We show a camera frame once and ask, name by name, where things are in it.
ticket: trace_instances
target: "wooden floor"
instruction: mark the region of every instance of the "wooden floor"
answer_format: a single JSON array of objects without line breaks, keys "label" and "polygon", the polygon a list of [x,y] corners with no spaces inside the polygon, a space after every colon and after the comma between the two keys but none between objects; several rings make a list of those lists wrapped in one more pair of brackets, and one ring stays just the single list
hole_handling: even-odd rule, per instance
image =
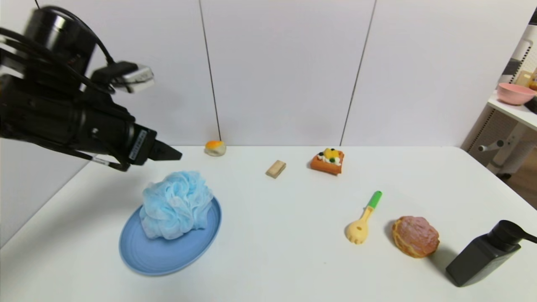
[{"label": "wooden floor", "polygon": [[537,210],[537,148],[506,183]]}]

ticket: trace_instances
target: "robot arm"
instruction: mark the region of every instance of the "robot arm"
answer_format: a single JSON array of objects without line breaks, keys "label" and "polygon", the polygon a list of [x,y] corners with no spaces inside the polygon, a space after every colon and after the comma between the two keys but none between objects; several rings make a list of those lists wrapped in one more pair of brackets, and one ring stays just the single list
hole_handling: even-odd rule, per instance
[{"label": "robot arm", "polygon": [[[46,6],[33,12],[25,34],[0,28],[0,64],[23,77],[0,77],[0,137],[36,145],[126,171],[131,164],[179,160],[182,154],[156,140],[115,104],[115,89],[135,93],[154,83],[151,69],[115,62],[93,31],[69,11]],[[107,66],[84,76],[98,45]],[[81,84],[86,88],[80,91]],[[108,154],[119,163],[87,153]]]}]

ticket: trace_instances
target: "dispenser pump head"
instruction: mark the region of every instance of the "dispenser pump head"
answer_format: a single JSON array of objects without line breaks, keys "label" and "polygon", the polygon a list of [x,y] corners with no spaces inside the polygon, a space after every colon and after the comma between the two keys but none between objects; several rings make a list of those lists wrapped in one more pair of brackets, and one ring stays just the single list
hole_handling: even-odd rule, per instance
[{"label": "dispenser pump head", "polygon": [[522,239],[537,243],[537,237],[530,235],[517,224],[508,220],[500,220],[487,235],[489,242],[503,251],[510,251]]}]

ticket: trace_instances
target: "orange toy food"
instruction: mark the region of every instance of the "orange toy food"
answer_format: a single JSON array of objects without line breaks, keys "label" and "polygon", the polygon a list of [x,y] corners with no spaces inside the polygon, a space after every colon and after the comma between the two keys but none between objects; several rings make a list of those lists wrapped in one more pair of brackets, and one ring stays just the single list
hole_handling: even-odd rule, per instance
[{"label": "orange toy food", "polygon": [[209,141],[205,144],[205,153],[210,156],[222,156],[226,153],[226,144],[223,141]]},{"label": "orange toy food", "polygon": [[341,173],[344,156],[345,154],[341,151],[327,148],[324,152],[320,152],[313,157],[310,167],[314,170],[338,175]]},{"label": "orange toy food", "polygon": [[437,230],[423,217],[403,216],[392,225],[391,232],[395,245],[414,258],[431,255],[440,243]]}]

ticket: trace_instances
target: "yellow spatula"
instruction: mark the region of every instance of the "yellow spatula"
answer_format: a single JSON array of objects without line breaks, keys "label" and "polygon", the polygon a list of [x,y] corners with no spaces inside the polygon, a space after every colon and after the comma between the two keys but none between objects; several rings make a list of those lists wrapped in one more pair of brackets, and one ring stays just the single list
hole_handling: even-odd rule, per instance
[{"label": "yellow spatula", "polygon": [[362,218],[357,220],[349,225],[345,234],[347,239],[357,245],[362,244],[367,239],[368,229],[367,229],[367,220],[373,210],[376,208],[376,204],[379,203],[380,197],[382,196],[381,191],[375,192],[371,200],[367,204],[366,210],[364,211]]}]

